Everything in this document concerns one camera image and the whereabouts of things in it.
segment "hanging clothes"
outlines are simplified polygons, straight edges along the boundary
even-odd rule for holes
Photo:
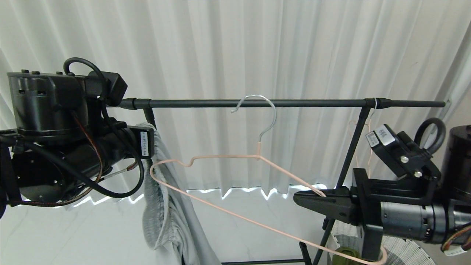
[[[191,200],[159,185],[150,176],[152,163],[170,157],[159,133],[148,123],[137,126],[154,129],[155,155],[152,161],[146,161],[146,208],[142,227],[147,245],[156,251],[157,265],[181,265],[182,257],[185,265],[221,264],[209,245]],[[154,173],[160,180],[186,190],[185,182],[178,178],[172,164],[159,165]]]

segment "gray garment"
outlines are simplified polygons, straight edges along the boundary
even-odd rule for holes
[[[138,126],[154,128],[147,123]],[[155,156],[152,162],[169,159],[169,152],[156,129],[154,136]],[[142,216],[142,227],[147,245],[156,250],[157,264],[180,265],[183,256],[186,265],[220,265],[221,262],[206,239],[191,199],[161,187],[150,176],[150,161],[145,162],[144,199],[147,205]],[[174,187],[187,189],[172,163],[159,165],[154,173]]]

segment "pink clothes hanger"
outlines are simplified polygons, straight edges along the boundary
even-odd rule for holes
[[[269,164],[270,166],[274,167],[275,169],[277,169],[277,170],[283,172],[283,173],[286,174],[287,176],[289,176],[289,177],[291,177],[291,178],[297,180],[298,182],[302,183],[303,185],[309,187],[311,190],[313,190],[313,191],[314,191],[315,193],[317,193],[319,196],[325,197],[325,194],[324,194],[323,192],[321,192],[320,190],[318,190],[318,189],[312,187],[310,184],[308,184],[307,182],[305,182],[305,181],[302,180],[301,178],[295,176],[294,174],[290,173],[289,171],[283,169],[282,167],[276,165],[275,163],[269,161],[268,159],[266,159],[266,158],[264,158],[264,157],[262,157],[262,156],[260,155],[260,148],[261,148],[261,143],[260,143],[260,142],[261,142],[261,138],[262,138],[262,136],[263,136],[264,133],[266,133],[267,131],[269,131],[269,130],[275,125],[275,121],[276,121],[276,108],[275,108],[275,105],[274,105],[269,99],[265,98],[264,96],[261,96],[261,95],[248,95],[248,96],[246,96],[245,98],[243,98],[243,99],[237,104],[237,107],[236,107],[234,110],[232,110],[231,113],[236,112],[236,111],[239,109],[240,105],[243,103],[243,101],[244,101],[245,99],[247,99],[247,98],[250,98],[250,97],[259,97],[259,98],[263,98],[263,99],[264,99],[265,101],[267,101],[267,102],[270,104],[270,106],[274,109],[274,116],[273,116],[273,122],[272,122],[272,124],[271,124],[267,129],[263,130],[263,132],[262,132],[262,133],[260,134],[260,136],[259,136],[259,141],[258,141],[258,145],[257,145],[257,154],[255,154],[255,155],[212,155],[212,156],[197,156],[197,157],[193,157],[193,158],[190,160],[190,163],[189,163],[188,165],[185,164],[185,163],[183,163],[183,162],[181,162],[180,160],[177,160],[177,159],[162,160],[162,161],[159,161],[159,162],[157,162],[157,163],[154,163],[154,164],[150,167],[150,175],[151,175],[151,177],[152,177],[156,182],[158,182],[160,185],[163,185],[163,186],[165,186],[165,187],[167,187],[167,188],[169,188],[169,189],[175,190],[175,191],[177,191],[177,192],[179,192],[179,193],[181,193],[181,194],[183,194],[183,195],[185,195],[185,196],[188,196],[188,197],[190,197],[190,198],[192,198],[192,199],[198,200],[198,201],[200,201],[200,202],[202,202],[202,203],[204,203],[204,204],[207,204],[207,205],[209,205],[209,206],[211,206],[211,207],[213,207],[213,208],[216,208],[216,209],[218,209],[218,210],[220,210],[220,211],[223,211],[223,212],[228,213],[228,214],[230,214],[230,215],[233,215],[233,216],[235,216],[235,217],[238,217],[238,218],[241,218],[241,219],[243,219],[243,220],[246,220],[246,221],[248,221],[248,222],[250,222],[250,223],[252,223],[252,224],[256,224],[256,225],[258,225],[258,226],[261,226],[261,227],[266,228],[266,229],[268,229],[268,230],[271,230],[271,231],[273,231],[273,232],[277,232],[277,233],[279,233],[279,234],[281,234],[281,235],[284,235],[284,236],[286,236],[286,237],[289,237],[289,238],[291,238],[291,239],[294,239],[294,240],[297,240],[297,241],[300,241],[300,242],[304,242],[305,244],[310,245],[310,246],[313,246],[313,247],[315,247],[315,248],[319,248],[319,249],[322,249],[322,250],[324,250],[324,251],[333,253],[333,254],[335,254],[335,255],[339,255],[339,256],[341,256],[341,257],[344,257],[344,258],[347,258],[347,259],[350,259],[350,260],[353,260],[353,261],[356,261],[356,262],[360,262],[360,263],[363,263],[363,264],[366,264],[366,265],[382,265],[382,264],[384,264],[384,263],[386,262],[386,260],[387,260],[387,253],[386,253],[386,249],[385,249],[383,246],[381,246],[382,257],[381,257],[381,260],[379,260],[379,261],[372,262],[372,261],[367,261],[367,260],[363,260],[363,259],[360,259],[360,258],[352,257],[352,256],[349,256],[349,255],[343,254],[343,253],[341,253],[341,252],[337,252],[337,251],[331,250],[331,249],[329,249],[329,248],[326,248],[326,247],[317,245],[317,244],[315,244],[315,243],[313,243],[313,242],[304,240],[304,239],[302,239],[302,238],[299,238],[299,237],[290,235],[290,234],[288,234],[288,233],[285,233],[285,232],[283,232],[283,231],[277,230],[277,229],[272,228],[272,227],[270,227],[270,226],[267,226],[267,225],[258,223],[258,222],[254,221],[254,220],[252,220],[252,219],[249,219],[249,218],[247,218],[247,217],[238,215],[238,214],[233,213],[233,212],[231,212],[231,211],[228,211],[228,210],[226,210],[226,209],[224,209],[224,208],[221,208],[221,207],[219,207],[219,206],[216,206],[216,205],[214,205],[214,204],[212,204],[212,203],[209,203],[209,202],[207,202],[207,201],[205,201],[205,200],[203,200],[203,199],[200,199],[200,198],[198,198],[198,197],[196,197],[196,196],[193,196],[193,195],[191,195],[191,194],[188,194],[187,192],[185,192],[185,191],[183,191],[183,190],[180,190],[180,189],[178,189],[178,188],[176,188],[176,187],[173,187],[173,186],[171,186],[171,185],[169,185],[169,184],[167,184],[167,183],[165,183],[165,182],[159,180],[159,179],[155,176],[155,174],[154,174],[154,168],[155,168],[156,166],[158,166],[158,165],[161,165],[161,164],[164,164],[164,163],[169,163],[169,162],[176,162],[176,163],[179,163],[179,164],[182,165],[182,166],[190,167],[190,166],[193,165],[193,163],[194,163],[195,160],[197,160],[197,159],[203,159],[203,158],[255,158],[255,159],[257,159],[257,160],[260,159],[260,160],[264,161],[265,163]]]
[[[325,194],[314,188],[312,185],[310,185],[309,183],[307,183],[306,181],[302,180],[301,178],[297,177],[296,175],[294,175],[293,173],[287,171],[286,169],[278,166],[277,164],[271,162],[270,160],[264,158],[263,156],[260,155],[260,150],[261,150],[261,140],[262,140],[262,136],[268,132],[271,128],[273,128],[273,126],[275,125],[275,122],[276,122],[276,107],[275,105],[269,100],[267,99],[266,97],[262,96],[262,95],[248,95],[246,97],[244,97],[243,99],[241,99],[239,101],[239,103],[237,104],[236,108],[234,110],[231,110],[231,113],[234,113],[236,112],[241,104],[248,98],[254,98],[254,97],[257,97],[257,98],[262,98],[264,99],[266,102],[268,102],[270,104],[270,106],[273,108],[273,121],[271,123],[271,125],[269,127],[267,127],[265,130],[263,130],[260,135],[259,135],[259,141],[257,143],[257,153],[255,155],[209,155],[209,156],[197,156],[197,157],[193,157],[191,158],[190,162],[188,164],[185,164],[183,162],[181,162],[180,160],[177,160],[177,159],[167,159],[167,160],[162,160],[162,161],[159,161],[157,163],[155,163],[153,166],[157,166],[157,165],[160,165],[160,164],[164,164],[164,163],[170,163],[170,162],[176,162],[182,166],[185,166],[185,167],[191,167],[193,165],[193,163],[195,162],[195,160],[197,159],[206,159],[206,158],[254,158],[256,160],[262,160],[263,162],[267,163],[268,165],[270,165],[272,168],[284,173],[285,175],[289,176],[290,178],[296,180],[297,182],[301,183],[302,185],[306,186],[306,187],[309,187],[312,191],[314,191],[316,194],[318,194],[319,196],[321,197],[325,197]]]

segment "clothing rack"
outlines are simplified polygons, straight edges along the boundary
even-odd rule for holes
[[[143,109],[147,122],[155,126],[153,108],[235,108],[239,99],[123,99],[118,106],[125,109]],[[443,101],[419,101],[419,100],[390,100],[386,98],[369,99],[274,99],[271,102],[278,108],[361,108],[358,122],[350,141],[350,146],[343,162],[342,170],[337,181],[337,187],[343,185],[347,171],[350,167],[355,149],[366,123],[371,109],[383,109],[390,107],[416,107],[416,108],[443,108]],[[264,100],[246,100],[241,108],[268,108],[270,105]],[[332,231],[335,219],[324,219],[322,229],[325,230],[321,246],[325,246]],[[318,265],[323,251],[317,250],[316,257],[311,263],[306,244],[300,242],[302,258],[284,260],[261,260],[224,262],[223,265],[254,265],[254,264],[279,264],[279,263],[304,263],[305,265]]]

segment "screw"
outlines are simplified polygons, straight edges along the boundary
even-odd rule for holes
[[[409,162],[409,158],[406,157],[406,156],[401,156],[401,162],[405,164],[405,163]]]

